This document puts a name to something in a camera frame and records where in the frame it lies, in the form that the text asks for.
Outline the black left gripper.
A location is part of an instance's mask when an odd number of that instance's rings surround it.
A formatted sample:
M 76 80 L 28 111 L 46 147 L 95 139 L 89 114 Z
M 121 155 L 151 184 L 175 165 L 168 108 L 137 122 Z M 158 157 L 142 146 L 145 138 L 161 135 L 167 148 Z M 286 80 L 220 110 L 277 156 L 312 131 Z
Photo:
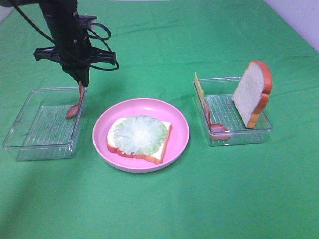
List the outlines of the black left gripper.
M 89 85 L 89 67 L 102 71 L 117 70 L 115 52 L 93 47 L 88 41 L 84 45 L 73 44 L 67 48 L 58 43 L 52 47 L 37 48 L 33 53 L 35 59 L 49 60 L 60 64 L 62 70 L 83 87 Z

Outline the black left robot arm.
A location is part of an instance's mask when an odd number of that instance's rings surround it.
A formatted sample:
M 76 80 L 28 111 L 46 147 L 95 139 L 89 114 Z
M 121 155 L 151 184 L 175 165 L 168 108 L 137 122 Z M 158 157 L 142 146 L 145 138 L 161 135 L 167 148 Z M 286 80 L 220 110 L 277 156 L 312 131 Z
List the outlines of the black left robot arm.
M 20 9 L 21 5 L 38 4 L 50 36 L 41 31 Z M 80 15 L 76 0 L 2 0 L 3 7 L 14 7 L 20 15 L 43 37 L 51 41 L 52 47 L 37 48 L 34 57 L 57 62 L 62 70 L 84 87 L 89 85 L 89 71 L 94 63 L 110 63 L 112 70 L 119 68 L 116 54 L 109 46 L 105 50 L 93 47 L 91 39 L 105 43 L 111 37 L 110 30 L 95 22 L 96 16 Z

